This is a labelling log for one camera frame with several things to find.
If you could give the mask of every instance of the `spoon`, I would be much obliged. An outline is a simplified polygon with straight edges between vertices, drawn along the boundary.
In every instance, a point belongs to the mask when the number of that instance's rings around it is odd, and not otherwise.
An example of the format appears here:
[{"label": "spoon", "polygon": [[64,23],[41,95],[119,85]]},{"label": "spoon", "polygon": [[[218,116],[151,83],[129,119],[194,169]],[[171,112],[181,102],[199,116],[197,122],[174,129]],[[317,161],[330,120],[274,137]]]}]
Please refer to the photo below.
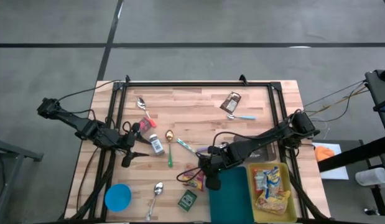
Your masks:
[{"label": "spoon", "polygon": [[235,118],[241,118],[241,119],[256,119],[256,116],[235,116],[233,114],[227,115],[228,119],[235,119]]},{"label": "spoon", "polygon": [[137,106],[141,109],[144,110],[145,114],[147,115],[147,117],[150,119],[151,117],[149,116],[147,110],[146,110],[146,104],[145,104],[145,101],[141,98],[141,97],[137,97]]},{"label": "spoon", "polygon": [[149,122],[150,122],[151,126],[156,128],[156,124],[155,124],[154,120],[151,119],[151,117],[149,116],[149,114],[148,114],[148,112],[146,110],[145,101],[141,97],[137,97],[137,106],[144,110],[145,114],[149,118]]},{"label": "spoon", "polygon": [[169,142],[169,160],[167,161],[167,165],[169,165],[169,167],[173,167],[172,149],[170,148],[170,142],[172,141],[173,137],[174,137],[174,134],[172,130],[168,130],[166,132],[166,138],[167,138],[167,141]]},{"label": "spoon", "polygon": [[163,183],[159,182],[154,187],[155,197],[154,197],[154,200],[151,203],[151,206],[149,207],[148,214],[145,217],[145,221],[150,221],[151,220],[152,210],[154,209],[154,204],[155,204],[156,197],[158,195],[160,195],[160,193],[162,193],[162,191],[163,191]]}]

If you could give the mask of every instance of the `black metal frame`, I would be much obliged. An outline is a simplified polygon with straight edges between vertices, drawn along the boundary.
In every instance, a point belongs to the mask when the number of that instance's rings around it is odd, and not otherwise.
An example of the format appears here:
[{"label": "black metal frame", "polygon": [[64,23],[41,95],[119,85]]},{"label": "black metal frame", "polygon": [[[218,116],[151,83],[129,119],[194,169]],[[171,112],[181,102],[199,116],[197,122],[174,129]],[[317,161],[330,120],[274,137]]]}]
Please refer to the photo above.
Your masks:
[{"label": "black metal frame", "polygon": [[19,170],[21,169],[21,165],[22,165],[22,162],[24,161],[24,158],[29,157],[33,159],[35,162],[40,162],[43,158],[43,154],[35,153],[18,146],[13,146],[3,141],[0,141],[0,151],[3,152],[3,153],[0,153],[0,156],[13,157],[15,159],[15,163],[12,165],[12,169],[8,175],[9,178],[6,179],[5,183],[3,183],[4,187],[0,194],[0,222],[1,222],[3,213],[7,209],[7,203],[9,201],[12,189],[14,188],[14,184],[17,179]]},{"label": "black metal frame", "polygon": [[374,106],[373,111],[385,113],[385,109],[383,107],[385,107],[385,100],[383,102],[377,104],[376,106]]},{"label": "black metal frame", "polygon": [[320,172],[363,161],[385,153],[385,137],[318,162]]},{"label": "black metal frame", "polygon": [[[246,77],[244,75],[241,75],[239,78],[239,81],[235,82],[130,82],[129,79],[126,80],[126,82],[115,82],[113,84],[113,89],[112,89],[112,94],[111,94],[111,101],[109,103],[109,109],[108,109],[108,116],[106,123],[110,124],[112,117],[113,117],[113,111],[114,111],[114,105],[116,101],[116,95],[118,90],[122,90],[121,92],[121,98],[119,102],[119,110],[118,110],[118,116],[116,118],[116,124],[115,128],[119,129],[121,125],[121,120],[122,120],[122,114],[123,114],[123,108],[124,104],[126,101],[126,91],[127,87],[154,87],[154,86],[246,86],[246,87],[265,87],[268,90],[268,95],[269,95],[269,101],[270,101],[270,106],[271,106],[271,112],[272,112],[272,117],[274,121],[274,125],[277,125],[279,123],[278,117],[277,117],[277,108],[276,108],[276,103],[274,99],[274,91],[277,92],[278,97],[279,97],[279,104],[282,112],[282,117],[286,118],[287,117],[287,112],[286,112],[286,106],[284,103],[284,97],[282,93],[282,87],[280,82],[248,82],[246,80]],[[285,147],[283,142],[279,141],[278,142],[278,148],[279,148],[279,156],[282,162],[286,163],[286,155],[285,155]],[[292,162],[292,170],[293,174],[295,175],[295,178],[297,179],[299,185],[301,186],[301,179],[300,179],[300,173],[299,169],[297,166],[297,161],[295,154],[293,152],[290,153],[291,155],[294,155],[294,157],[291,157],[291,162]],[[100,154],[99,162],[98,162],[98,168],[97,168],[97,173],[96,173],[96,182],[97,183],[103,173],[104,169],[104,161],[105,161],[105,152],[102,151]],[[111,153],[111,157],[109,158],[109,164],[107,169],[114,169],[114,160],[116,158],[116,154],[114,152]],[[108,180],[106,183],[105,187],[105,192],[110,188],[111,186],[111,180],[112,177]],[[96,203],[97,201],[95,200],[95,203],[93,204],[94,206],[91,208],[90,213],[88,218],[93,220],[95,219],[95,213],[96,213]],[[307,208],[304,205],[303,201],[300,199],[300,209],[302,211],[302,216],[303,218],[308,218],[307,214]],[[107,208],[102,201],[103,206],[100,214],[99,220],[101,222],[104,222],[106,220],[106,214],[107,214]]]},{"label": "black metal frame", "polygon": [[[368,165],[368,169],[375,169],[378,167],[383,167],[382,164],[372,166],[369,159],[366,160],[366,165]],[[371,191],[372,191],[372,196],[374,198],[374,202],[376,204],[376,208],[378,209],[379,215],[385,216],[385,204],[384,204],[383,197],[381,195],[381,189],[380,189],[379,185],[376,184],[374,187],[371,187]]]}]

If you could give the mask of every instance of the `gray concrete floor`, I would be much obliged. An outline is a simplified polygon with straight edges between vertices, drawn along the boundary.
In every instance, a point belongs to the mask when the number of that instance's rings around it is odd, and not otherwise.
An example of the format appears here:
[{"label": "gray concrete floor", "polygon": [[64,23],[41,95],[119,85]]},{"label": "gray concrete floor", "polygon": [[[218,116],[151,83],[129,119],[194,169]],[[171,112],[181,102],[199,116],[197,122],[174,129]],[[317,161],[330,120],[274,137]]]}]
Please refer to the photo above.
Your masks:
[{"label": "gray concrete floor", "polygon": [[[106,42],[116,0],[0,0],[0,43]],[[385,42],[382,0],[188,1],[125,0],[114,42]],[[44,120],[43,97],[95,84],[104,49],[0,49],[0,138],[44,152],[25,162],[6,223],[56,220],[68,197],[80,141],[66,125]],[[113,49],[104,80],[298,80],[304,103],[385,68],[385,48]],[[348,92],[323,100],[318,109]],[[66,99],[69,110],[89,107],[92,93]],[[383,137],[369,93],[351,99],[347,114],[318,139]],[[319,117],[334,118],[345,105]],[[331,211],[362,214],[359,202],[333,200]],[[336,219],[349,220],[343,212]],[[368,217],[366,222],[385,223]]]}]

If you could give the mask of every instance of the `bottle cap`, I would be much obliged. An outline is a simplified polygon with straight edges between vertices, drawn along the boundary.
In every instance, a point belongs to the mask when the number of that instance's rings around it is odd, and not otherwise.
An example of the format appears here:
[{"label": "bottle cap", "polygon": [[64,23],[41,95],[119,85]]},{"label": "bottle cap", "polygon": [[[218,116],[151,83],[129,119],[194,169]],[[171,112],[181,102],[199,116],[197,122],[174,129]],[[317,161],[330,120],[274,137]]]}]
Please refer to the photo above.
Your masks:
[{"label": "bottle cap", "polygon": [[154,138],[154,137],[157,137],[157,135],[153,134],[153,135],[149,136],[149,140],[151,140],[151,138]]}]

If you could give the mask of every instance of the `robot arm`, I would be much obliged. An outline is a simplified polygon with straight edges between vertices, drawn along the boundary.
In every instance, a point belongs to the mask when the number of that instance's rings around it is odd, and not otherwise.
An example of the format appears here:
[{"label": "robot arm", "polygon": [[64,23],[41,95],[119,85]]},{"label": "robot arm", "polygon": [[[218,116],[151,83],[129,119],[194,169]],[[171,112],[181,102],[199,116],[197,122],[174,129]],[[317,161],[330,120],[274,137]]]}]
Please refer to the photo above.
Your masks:
[{"label": "robot arm", "polygon": [[56,99],[43,99],[43,103],[37,109],[37,114],[46,119],[57,119],[76,129],[75,136],[81,140],[93,142],[93,144],[102,149],[121,149],[126,151],[123,158],[122,166],[129,167],[130,162],[135,157],[148,156],[148,154],[131,152],[134,141],[137,139],[146,144],[149,141],[144,139],[140,133],[139,123],[133,124],[131,130],[121,135],[118,130],[108,128],[102,121],[91,120],[88,118],[80,118],[72,112],[68,112],[61,108],[60,103]]},{"label": "robot arm", "polygon": [[250,154],[274,141],[283,140],[288,147],[298,147],[301,139],[317,135],[316,130],[307,114],[296,111],[285,121],[274,128],[247,141],[233,142],[226,147],[218,148],[210,146],[210,156],[199,154],[199,167],[206,175],[206,186],[212,190],[219,190],[221,182],[218,173],[221,170],[230,169],[243,163]]}]

